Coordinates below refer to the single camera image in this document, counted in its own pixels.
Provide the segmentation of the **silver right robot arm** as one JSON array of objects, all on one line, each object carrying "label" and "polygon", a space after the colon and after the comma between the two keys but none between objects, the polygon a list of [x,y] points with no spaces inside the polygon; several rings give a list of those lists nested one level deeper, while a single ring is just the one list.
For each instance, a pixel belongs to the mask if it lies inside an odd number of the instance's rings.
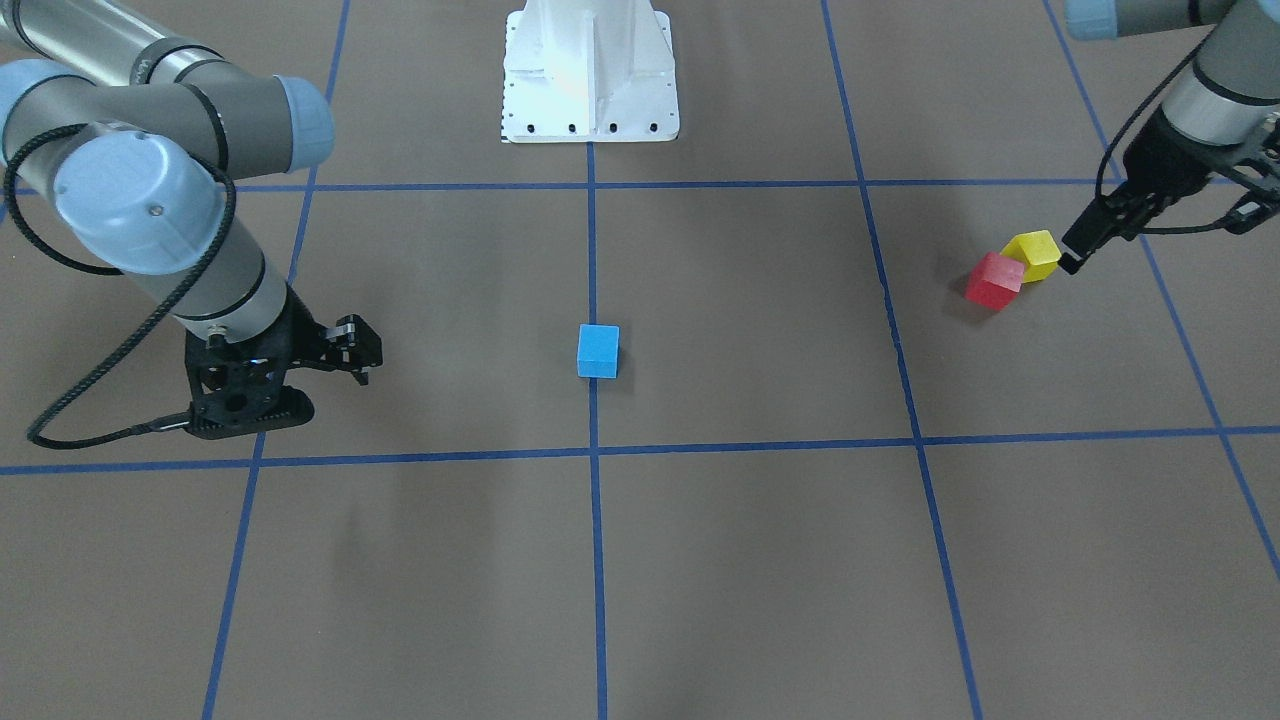
[{"label": "silver right robot arm", "polygon": [[115,1],[5,1],[3,193],[29,186],[93,256],[86,274],[122,275],[179,324],[201,391],[270,389],[292,369],[360,384],[381,363],[358,316],[316,322],[236,215],[236,183],[312,169],[332,154],[324,94],[292,76],[256,76],[219,51]]}]

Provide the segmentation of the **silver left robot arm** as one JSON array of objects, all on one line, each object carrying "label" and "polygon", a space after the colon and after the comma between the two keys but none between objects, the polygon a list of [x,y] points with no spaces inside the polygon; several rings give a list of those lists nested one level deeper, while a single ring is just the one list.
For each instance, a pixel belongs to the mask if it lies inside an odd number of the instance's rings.
[{"label": "silver left robot arm", "polygon": [[[1108,143],[1123,145],[1124,179],[1094,188],[1064,236],[1059,265],[1076,274],[1108,241],[1161,234],[1157,218],[1224,178],[1242,197],[1220,218],[1174,234],[1244,234],[1277,215],[1279,10],[1275,1],[1069,1],[1080,41],[1206,28]],[[1132,135],[1132,141],[1125,141]]]}]

